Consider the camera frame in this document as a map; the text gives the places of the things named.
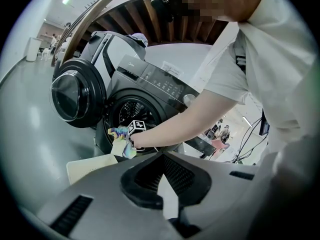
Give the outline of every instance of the floor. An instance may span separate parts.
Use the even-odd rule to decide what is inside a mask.
[[[18,203],[36,213],[69,186],[66,164],[101,155],[94,130],[62,121],[49,102],[51,61],[22,61],[0,89],[0,164]]]

